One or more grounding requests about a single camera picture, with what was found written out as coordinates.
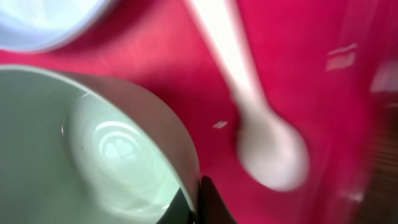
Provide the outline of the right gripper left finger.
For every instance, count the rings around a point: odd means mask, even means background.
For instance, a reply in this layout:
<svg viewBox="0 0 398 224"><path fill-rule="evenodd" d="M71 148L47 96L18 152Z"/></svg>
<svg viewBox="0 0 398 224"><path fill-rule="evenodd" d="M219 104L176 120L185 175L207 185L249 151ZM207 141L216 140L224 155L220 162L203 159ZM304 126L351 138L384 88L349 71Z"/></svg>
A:
<svg viewBox="0 0 398 224"><path fill-rule="evenodd" d="M157 224L194 224L195 218L189 202L184 190L179 188Z"/></svg>

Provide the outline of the light blue plate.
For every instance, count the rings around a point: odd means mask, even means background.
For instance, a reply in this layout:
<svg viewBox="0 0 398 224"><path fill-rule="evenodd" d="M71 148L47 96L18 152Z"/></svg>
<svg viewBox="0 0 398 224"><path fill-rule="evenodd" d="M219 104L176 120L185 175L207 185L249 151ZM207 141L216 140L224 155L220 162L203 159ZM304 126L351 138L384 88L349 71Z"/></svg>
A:
<svg viewBox="0 0 398 224"><path fill-rule="evenodd" d="M1 0L1 50L47 52L81 36L113 0Z"/></svg>

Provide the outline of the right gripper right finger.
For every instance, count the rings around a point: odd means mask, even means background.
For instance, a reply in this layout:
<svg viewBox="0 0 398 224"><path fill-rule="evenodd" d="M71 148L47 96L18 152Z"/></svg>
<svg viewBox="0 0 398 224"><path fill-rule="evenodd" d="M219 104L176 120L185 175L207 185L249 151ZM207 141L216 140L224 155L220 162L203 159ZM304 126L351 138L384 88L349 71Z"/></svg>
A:
<svg viewBox="0 0 398 224"><path fill-rule="evenodd" d="M200 224L237 224L212 179L205 175L198 194L198 219Z"/></svg>

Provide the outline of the green bowl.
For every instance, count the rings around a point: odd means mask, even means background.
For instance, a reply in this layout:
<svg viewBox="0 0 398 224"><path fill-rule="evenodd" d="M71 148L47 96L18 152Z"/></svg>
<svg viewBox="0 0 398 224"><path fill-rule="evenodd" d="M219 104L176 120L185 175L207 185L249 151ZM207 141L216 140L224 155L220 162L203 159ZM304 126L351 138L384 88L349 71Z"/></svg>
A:
<svg viewBox="0 0 398 224"><path fill-rule="evenodd" d="M157 223L200 166L180 118L134 83L1 66L1 222Z"/></svg>

